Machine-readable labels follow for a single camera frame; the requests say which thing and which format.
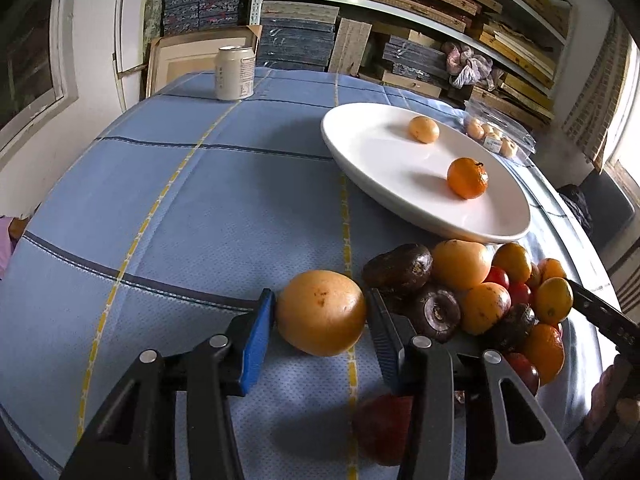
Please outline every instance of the tomato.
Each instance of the tomato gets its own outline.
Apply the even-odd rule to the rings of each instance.
[[[522,379],[524,385],[535,395],[540,387],[538,369],[522,354],[507,354],[505,359]]]
[[[509,290],[509,277],[500,267],[492,266],[484,279],[485,283],[497,283]]]
[[[511,296],[511,304],[514,305],[531,302],[531,289],[526,283],[512,283],[509,287],[509,295]]]

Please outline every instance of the yellow stripe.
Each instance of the yellow stripe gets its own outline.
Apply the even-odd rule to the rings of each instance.
[[[260,82],[256,85],[256,88],[260,83],[262,83],[265,79],[268,78],[270,73],[271,73],[271,70],[269,70],[266,73],[266,75],[260,80]],[[160,193],[158,198],[156,198],[156,201],[154,202],[154,204],[151,206],[149,213],[146,214],[144,221],[142,222],[142,224],[140,225],[140,228],[138,229],[138,234],[136,234],[136,237],[133,239],[131,246],[129,247],[129,251],[127,251],[127,255],[125,256],[125,259],[120,266],[116,280],[113,282],[113,286],[111,287],[111,291],[109,292],[109,295],[107,297],[107,302],[104,305],[104,309],[102,313],[100,314],[100,319],[98,320],[98,326],[96,328],[95,335],[94,335],[94,341],[91,344],[89,361],[87,363],[86,371],[84,373],[84,380],[82,381],[82,391],[80,393],[80,409],[78,413],[78,428],[76,431],[78,440],[80,440],[80,438],[82,437],[82,434],[84,433],[84,418],[86,415],[86,402],[89,396],[89,387],[91,386],[91,378],[94,373],[95,360],[98,357],[98,349],[100,348],[100,341],[102,340],[104,327],[107,323],[107,318],[109,317],[109,313],[111,311],[111,306],[113,305],[113,301],[115,300],[118,289],[120,288],[120,283],[122,282],[122,278],[127,270],[127,267],[129,266],[129,262],[131,261],[131,258],[134,252],[136,251],[136,248],[138,247],[138,243],[140,239],[143,237],[143,235],[145,234],[146,228],[149,226],[151,219],[153,218],[156,210],[158,210],[158,206],[162,202],[162,199],[164,199],[169,189],[171,189],[171,186],[180,175],[180,172],[182,172],[182,170],[185,168],[187,163],[191,160],[191,157],[193,156],[193,154],[204,143],[204,141],[207,140],[207,137],[209,137],[209,135],[213,132],[213,130],[215,130],[216,127],[224,120],[224,118],[231,113],[231,110],[236,108],[241,102],[242,101],[238,101],[232,104],[226,110],[226,112],[223,113],[218,118],[218,120],[216,120],[216,122],[213,123],[206,132],[204,132],[204,134],[202,134],[202,136],[200,137],[200,140],[196,143],[196,145],[190,149],[187,156],[178,165],[178,168],[174,171],[174,174],[172,174],[171,178],[166,183],[164,188],[162,188],[162,192]]]
[[[335,106],[338,102],[338,74],[335,75],[334,83]],[[344,274],[353,279],[351,270],[351,219],[349,216],[349,197],[347,195],[347,177],[340,174],[340,214],[342,216],[342,257],[344,259]],[[353,418],[353,413],[358,402],[358,367],[356,365],[356,347],[352,346],[347,350],[347,374],[349,378],[349,418]],[[358,480],[358,443],[353,434],[349,431],[347,442],[347,480]]]

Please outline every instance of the white plate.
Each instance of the white plate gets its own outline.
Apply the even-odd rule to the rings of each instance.
[[[322,136],[361,190],[412,224],[477,242],[522,238],[531,212],[509,171],[475,141],[439,122],[436,142],[413,140],[407,127],[418,115],[376,103],[338,106],[322,119]],[[482,162],[489,174],[489,187],[478,198],[464,200],[447,185],[449,165],[461,156]]]

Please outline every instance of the metal bolt head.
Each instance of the metal bolt head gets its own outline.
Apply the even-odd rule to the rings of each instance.
[[[500,361],[502,361],[502,356],[495,350],[487,350],[484,354],[482,354],[482,357],[485,361],[491,363],[492,365],[497,365]]]
[[[140,362],[148,365],[149,363],[155,361],[157,357],[158,354],[155,350],[145,350],[144,352],[142,352],[142,354],[140,354]]]
[[[411,339],[411,343],[416,348],[429,348],[431,346],[431,339],[423,335],[417,335]]]
[[[213,348],[224,348],[229,343],[229,338],[223,334],[217,334],[209,339],[209,345]]]

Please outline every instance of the table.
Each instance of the table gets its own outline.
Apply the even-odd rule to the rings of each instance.
[[[320,121],[335,105],[377,102],[460,130],[462,111],[327,73],[258,69],[243,102],[216,101],[213,87],[211,73],[187,75],[118,118],[42,204],[0,284],[0,416],[46,480],[58,477],[142,350],[188,351],[244,312],[220,296],[255,300],[307,269],[359,279],[376,254],[438,241],[340,172]],[[593,247],[542,174],[500,160],[529,200],[522,243],[533,259],[558,258],[571,278],[617,304]],[[576,312],[564,345],[564,369],[539,400],[566,437],[612,355]],[[368,333],[334,358],[302,354],[274,333],[258,384],[231,403],[246,477],[395,479],[395,468],[350,447],[350,399],[380,391]],[[177,426],[184,435],[184,420]],[[179,438],[178,470],[186,460]]]

